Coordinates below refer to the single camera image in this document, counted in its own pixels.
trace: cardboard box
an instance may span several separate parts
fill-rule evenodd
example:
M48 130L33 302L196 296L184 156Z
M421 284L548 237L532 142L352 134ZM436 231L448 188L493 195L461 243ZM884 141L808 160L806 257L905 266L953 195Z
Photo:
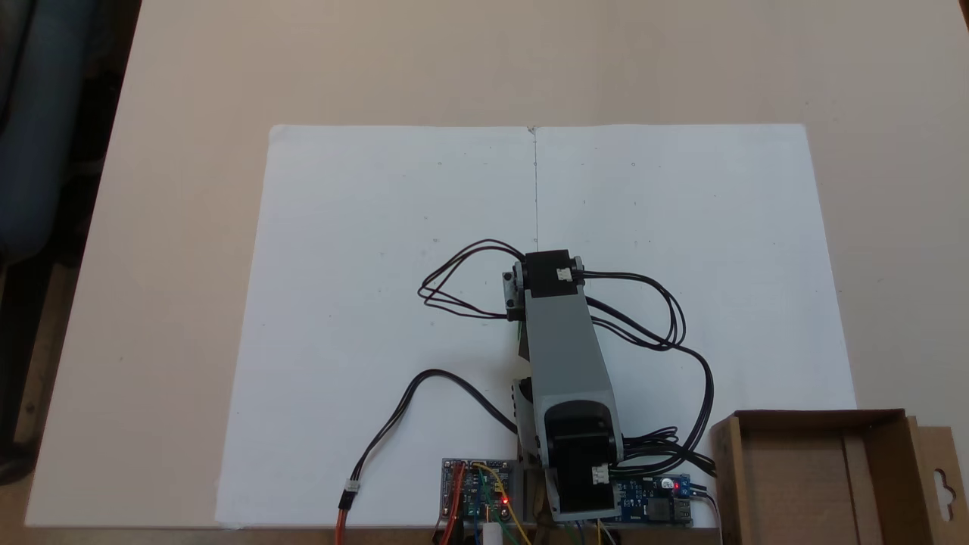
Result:
M711 438L725 545L969 543L949 428L902 409L741 410ZM954 495L948 521L936 470Z

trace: white paper sheet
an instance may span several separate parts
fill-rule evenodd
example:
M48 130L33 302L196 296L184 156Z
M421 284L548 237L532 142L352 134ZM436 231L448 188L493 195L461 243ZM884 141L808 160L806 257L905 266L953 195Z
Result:
M273 129L216 520L333 525L357 458L424 369L512 414L511 380L527 372L516 327L416 292L472 241L535 248L534 161L523 127ZM472 258L453 286L501 310L511 263ZM441 458L510 458L515 445L460 388L428 379L367 464L352 524L433 525Z
M686 313L686 344L713 367L711 422L740 408L855 407L799 126L534 136L521 127L277 127L217 520L332 526L344 480L423 369L464 376L511 415L511 379L528 372L516 328L425 308L415 295L430 271L487 237L522 251L569 248L590 270L664 283ZM473 258L453 287L498 309L510 264ZM666 307L648 288L590 280L587 290L665 327ZM599 337L623 430L678 425L685 435L700 404L699 366ZM432 526L441 458L514 452L515 439L463 392L430 379L367 464L349 525ZM695 516L713 526L703 508Z
M684 345L713 370L711 424L740 409L857 408L803 127L543 128L537 141L539 248L569 248L591 271L645 274L676 296ZM585 293L653 331L669 326L648 286L588 280ZM700 365L598 337L622 431L685 436ZM698 450L710 455L709 441ZM713 526L695 509L697 526Z

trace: black cable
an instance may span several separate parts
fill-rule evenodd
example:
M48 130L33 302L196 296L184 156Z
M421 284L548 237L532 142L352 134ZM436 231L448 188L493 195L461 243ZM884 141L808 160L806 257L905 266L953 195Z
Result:
M444 265L437 268L434 272L429 274L427 278L423 280L423 282L421 282L421 287L418 288L418 297L423 299L424 305L439 308L441 310L450 312L451 314L468 318L480 318L484 320L506 319L507 314L505 312L489 312L482 310L444 291L445 284L448 283L448 280L451 279L454 272L456 272L457 269L468 260L468 258L484 251L504 252L515 257L518 259L518 261L523 261L525 259L525 255L515 249L514 246L500 240L483 239L472 244L468 244L467 246L461 248L461 250L458 251ZM431 286L431 284L439 278L440 281L438 281L435 286ZM469 312L454 310L455 307L468 310Z
M710 474L711 476L716 476L716 465L713 460L710 459L710 457L695 452L700 440L703 438L703 432L705 431L706 425L709 422L710 412L713 408L713 373L710 370L709 363L700 353L682 345L682 342L686 338L686 317L683 314L683 309L676 300L676 297L674 297L669 290L663 287L662 284L642 274L635 274L631 272L583 271L580 272L580 276L587 279L611 278L633 280L647 284L655 289L663 297L664 301L666 301L670 310L670 327L664 337L661 337L646 329L638 322L616 310L615 308L606 305L595 298L586 297L586 302L590 307L600 310L605 314L619 320L624 325L635 330L635 332L629 331L624 327L600 316L593 316L592 323L615 334L617 337L642 348L648 348L658 352L676 350L689 354L695 358L703 368L703 402L701 403L697 420L694 423L693 428L690 430L690 433L687 435L686 440L683 441L683 444L680 445L678 443L675 428L663 428L640 437L624 437L624 462L645 457L666 458L660 462L648 465L614 466L610 469L610 472L617 475L627 476L656 476L671 471L682 465L684 462L688 462L695 465L701 471Z
M721 528L722 521L720 520L720 507L717 506L717 500L713 499L713 496L711 496L710 494L707 494L706 492L700 492L695 490L693 491L692 494L693 494L693 497L699 497L701 499L705 499L710 502L710 505L713 506L713 514L717 518L717 528Z
M420 386L422 382L424 382L426 379L432 376L442 376L444 378L451 380L452 382L454 382L455 384L463 388L465 392L470 394L471 397L475 399L475 401L480 403L481 406L484 407L484 410L486 410L487 413L490 414L495 420L497 420L502 426L504 426L505 428L508 428L509 432L515 433L515 434L518 433L518 428L515 425L515 423L509 420L509 418L506 417L504 414L502 414L497 407L491 404L491 402L488 401L487 398L485 398L485 396L482 395L481 392L479 392L474 386L469 384L466 380L457 376L454 373L451 373L445 370L428 369L420 372L417 376L414 377L413 380L411 380L411 383L407 385L407 389L404 391L404 396L400 399L400 403L397 404L397 408L393 410L393 414L391 415L390 419L380 429L380 431L377 432L373 440L370 441L370 444L368 444L366 449L363 451L363 455L360 456L359 461L357 461L357 465L354 466L353 473L351 473L350 475L351 480L354 480L354 481L359 480L360 474L363 472L363 465L366 463L366 459L370 455L370 451L372 451L374 447L376 447L377 444L381 441L381 439L383 439L384 436L387 435L387 433L393 428L393 426L400 421L400 418L404 415L404 412L407 410L407 407L411 404L411 399L414 397L414 393L417 391L418 386Z

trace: red wire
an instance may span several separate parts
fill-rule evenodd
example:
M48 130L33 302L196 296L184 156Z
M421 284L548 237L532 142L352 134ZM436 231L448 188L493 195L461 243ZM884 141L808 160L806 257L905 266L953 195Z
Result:
M340 509L340 514L336 516L336 532L333 538L333 545L343 545L343 530L347 526L347 511Z
M457 470L454 475L454 492L452 493L453 498L451 499L451 517L448 520L448 525L444 528L444 536L441 537L440 545L448 545L448 540L451 539L451 532L454 530L454 521L458 517L457 505L461 498L461 485L464 484L464 462L460 462L461 467Z

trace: table surface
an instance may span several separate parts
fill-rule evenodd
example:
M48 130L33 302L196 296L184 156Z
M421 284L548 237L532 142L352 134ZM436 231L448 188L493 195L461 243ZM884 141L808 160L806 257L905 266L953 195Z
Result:
M860 406L969 463L956 0L144 0L28 524L215 525L272 125L775 122L807 127Z

